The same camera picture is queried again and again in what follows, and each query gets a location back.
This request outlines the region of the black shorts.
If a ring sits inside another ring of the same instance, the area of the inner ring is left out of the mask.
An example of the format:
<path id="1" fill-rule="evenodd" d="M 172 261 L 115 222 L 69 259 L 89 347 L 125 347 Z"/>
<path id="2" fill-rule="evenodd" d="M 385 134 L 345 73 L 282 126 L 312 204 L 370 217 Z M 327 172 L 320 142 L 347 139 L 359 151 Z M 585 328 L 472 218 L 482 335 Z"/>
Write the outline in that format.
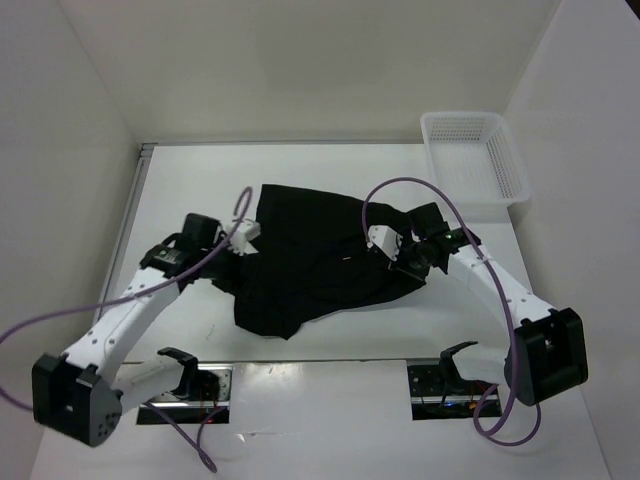
<path id="1" fill-rule="evenodd" d="M 258 250 L 232 280 L 212 280 L 234 298 L 236 326 L 289 339 L 312 320 L 400 299 L 425 283 L 368 255 L 365 225 L 407 232 L 407 213 L 331 192 L 265 184 L 256 212 Z"/>

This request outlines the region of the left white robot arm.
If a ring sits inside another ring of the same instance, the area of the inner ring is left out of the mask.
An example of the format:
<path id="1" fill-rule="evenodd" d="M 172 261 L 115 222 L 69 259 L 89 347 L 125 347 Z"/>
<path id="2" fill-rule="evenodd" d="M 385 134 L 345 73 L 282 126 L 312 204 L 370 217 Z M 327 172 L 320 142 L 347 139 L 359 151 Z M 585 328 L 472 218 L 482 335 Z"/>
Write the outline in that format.
<path id="1" fill-rule="evenodd" d="M 169 393 L 185 400 L 213 376 L 196 356 L 163 347 L 132 367 L 123 363 L 157 317 L 195 281 L 228 291 L 260 225 L 243 219 L 225 227 L 190 213 L 181 231 L 144 255 L 121 296 L 93 327 L 58 356 L 42 355 L 31 373 L 34 420 L 90 447 L 103 444 L 121 416 Z"/>

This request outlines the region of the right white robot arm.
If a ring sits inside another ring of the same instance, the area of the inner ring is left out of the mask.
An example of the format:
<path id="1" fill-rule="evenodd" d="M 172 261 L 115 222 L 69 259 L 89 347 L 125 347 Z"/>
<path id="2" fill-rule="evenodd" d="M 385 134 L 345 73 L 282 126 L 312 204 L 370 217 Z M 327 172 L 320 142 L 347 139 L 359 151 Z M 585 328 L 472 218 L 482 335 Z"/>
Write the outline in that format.
<path id="1" fill-rule="evenodd" d="M 443 350 L 440 385 L 460 393 L 473 381 L 506 384 L 516 399 L 534 406 L 585 383 L 588 361 L 581 317 L 557 309 L 523 286 L 466 227 L 453 229 L 434 203 L 410 213 L 407 232 L 369 227 L 368 245 L 380 249 L 392 270 L 420 282 L 433 269 L 456 280 L 486 307 L 506 332 L 508 345 L 468 340 Z"/>

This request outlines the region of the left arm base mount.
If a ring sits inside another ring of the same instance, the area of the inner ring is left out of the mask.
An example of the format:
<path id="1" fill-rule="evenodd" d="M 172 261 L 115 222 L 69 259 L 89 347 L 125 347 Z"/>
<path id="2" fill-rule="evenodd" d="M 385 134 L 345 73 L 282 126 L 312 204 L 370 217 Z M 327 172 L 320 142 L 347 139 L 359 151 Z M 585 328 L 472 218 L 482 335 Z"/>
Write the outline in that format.
<path id="1" fill-rule="evenodd" d="M 201 363 L 204 380 L 184 398 L 164 392 L 150 403 L 177 425 L 228 424 L 233 376 L 232 364 Z"/>

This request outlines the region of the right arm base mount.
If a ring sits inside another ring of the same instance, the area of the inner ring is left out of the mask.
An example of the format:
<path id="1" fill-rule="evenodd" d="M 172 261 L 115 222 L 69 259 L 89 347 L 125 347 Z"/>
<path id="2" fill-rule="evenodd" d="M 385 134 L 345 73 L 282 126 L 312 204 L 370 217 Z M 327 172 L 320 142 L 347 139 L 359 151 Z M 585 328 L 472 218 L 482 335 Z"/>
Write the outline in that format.
<path id="1" fill-rule="evenodd" d="M 472 418 L 481 396 L 490 387 L 481 381 L 448 386 L 436 359 L 409 361 L 407 377 L 413 421 Z"/>

